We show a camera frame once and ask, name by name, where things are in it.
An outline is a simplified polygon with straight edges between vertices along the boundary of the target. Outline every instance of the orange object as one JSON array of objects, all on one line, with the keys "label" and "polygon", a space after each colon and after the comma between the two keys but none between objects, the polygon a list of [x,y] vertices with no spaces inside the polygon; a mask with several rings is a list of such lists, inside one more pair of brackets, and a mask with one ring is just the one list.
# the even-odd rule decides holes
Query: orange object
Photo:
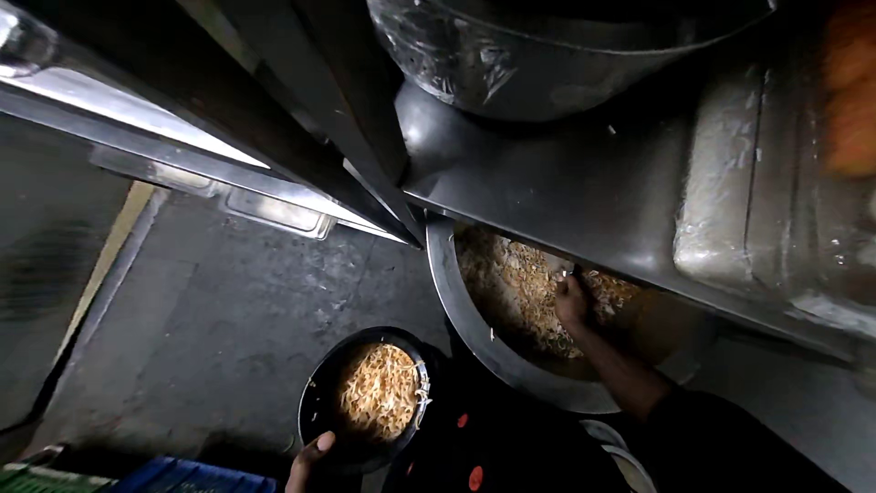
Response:
[{"label": "orange object", "polygon": [[823,69],[831,90],[827,169],[851,178],[876,175],[876,0],[837,7]]},{"label": "orange object", "polygon": [[824,80],[839,90],[876,76],[876,2],[840,4],[827,24]]},{"label": "orange object", "polygon": [[876,78],[834,94],[827,114],[828,170],[855,178],[876,175]]},{"label": "orange object", "polygon": [[481,484],[484,483],[484,470],[480,466],[475,466],[469,475],[469,489],[478,491],[481,489]]}]

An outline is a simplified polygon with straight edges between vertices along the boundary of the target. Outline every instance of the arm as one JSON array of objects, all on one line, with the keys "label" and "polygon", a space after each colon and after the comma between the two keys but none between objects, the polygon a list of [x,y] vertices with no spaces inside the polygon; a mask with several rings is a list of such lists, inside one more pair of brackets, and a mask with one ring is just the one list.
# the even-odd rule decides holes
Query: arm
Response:
[{"label": "arm", "polygon": [[558,284],[555,309],[620,408],[646,424],[647,455],[663,489],[848,491],[741,408],[676,388],[589,328],[574,277]]},{"label": "arm", "polygon": [[644,361],[625,354],[584,323],[587,299],[570,275],[557,284],[556,316],[620,408],[644,422],[657,403],[669,395],[672,384]]}]

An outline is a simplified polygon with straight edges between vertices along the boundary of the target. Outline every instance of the floor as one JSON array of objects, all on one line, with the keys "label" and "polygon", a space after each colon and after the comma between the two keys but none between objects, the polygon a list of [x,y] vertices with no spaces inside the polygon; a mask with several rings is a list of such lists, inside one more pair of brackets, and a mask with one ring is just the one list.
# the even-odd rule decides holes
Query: floor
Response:
[{"label": "floor", "polygon": [[[291,456],[310,372],[372,325],[448,350],[422,252],[344,227],[298,239],[172,194],[32,446],[193,457],[221,436]],[[876,404],[847,372],[721,340],[691,386],[742,405],[852,491],[876,484]]]},{"label": "floor", "polygon": [[89,164],[84,140],[7,115],[0,149],[2,430],[34,407],[131,181]]}]

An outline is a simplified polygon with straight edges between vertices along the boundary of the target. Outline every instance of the green crate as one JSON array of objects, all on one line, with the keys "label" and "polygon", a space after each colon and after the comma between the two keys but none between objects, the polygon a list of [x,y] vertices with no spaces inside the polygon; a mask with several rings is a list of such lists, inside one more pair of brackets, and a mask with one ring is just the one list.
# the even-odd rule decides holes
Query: green crate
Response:
[{"label": "green crate", "polygon": [[0,493],[95,493],[117,480],[12,462],[0,471]]}]

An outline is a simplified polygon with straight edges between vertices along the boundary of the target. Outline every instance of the cooked food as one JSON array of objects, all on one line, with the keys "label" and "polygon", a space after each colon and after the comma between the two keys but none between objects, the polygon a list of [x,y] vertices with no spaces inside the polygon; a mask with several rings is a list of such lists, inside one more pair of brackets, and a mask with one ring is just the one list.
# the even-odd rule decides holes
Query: cooked food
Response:
[{"label": "cooked food", "polygon": [[[556,282],[574,264],[496,234],[468,228],[455,236],[456,258],[465,287],[484,320],[516,346],[561,358],[583,358],[554,314]],[[641,288],[590,270],[583,285],[596,305],[597,322],[614,315]]]},{"label": "cooked food", "polygon": [[396,439],[417,407],[416,367],[391,344],[363,347],[341,375],[338,403],[345,431],[373,441]]},{"label": "cooked food", "polygon": [[581,278],[596,301],[593,311],[600,325],[612,325],[614,316],[642,291],[635,284],[621,281],[598,270],[589,270]]}]

